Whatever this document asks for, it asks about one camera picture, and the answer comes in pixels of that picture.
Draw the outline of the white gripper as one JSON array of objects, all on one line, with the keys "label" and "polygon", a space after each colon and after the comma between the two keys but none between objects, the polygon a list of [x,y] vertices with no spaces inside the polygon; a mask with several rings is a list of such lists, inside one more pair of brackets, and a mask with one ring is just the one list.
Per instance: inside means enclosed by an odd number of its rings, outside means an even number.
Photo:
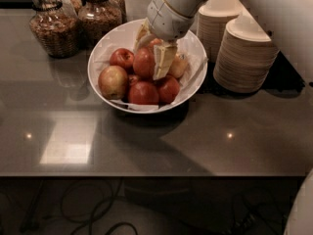
[{"label": "white gripper", "polygon": [[177,44],[169,43],[183,38],[193,18],[186,18],[175,12],[165,0],[152,0],[147,9],[147,18],[141,23],[134,42],[134,51],[149,47],[157,37],[167,41],[154,46],[155,71],[153,80],[164,78],[176,56]]}]

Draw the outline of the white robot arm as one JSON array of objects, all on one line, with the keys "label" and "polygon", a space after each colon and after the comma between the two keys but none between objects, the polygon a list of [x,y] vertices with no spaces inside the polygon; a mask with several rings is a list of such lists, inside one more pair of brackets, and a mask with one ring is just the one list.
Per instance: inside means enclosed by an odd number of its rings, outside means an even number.
[{"label": "white robot arm", "polygon": [[[162,39],[180,38],[192,25],[200,5],[209,0],[135,0]],[[313,0],[239,0],[274,41],[296,73],[313,80]],[[233,168],[240,173],[264,171],[307,175],[298,191],[283,235],[313,235],[312,107],[303,103],[262,101],[245,111],[231,142],[237,153]]]}]

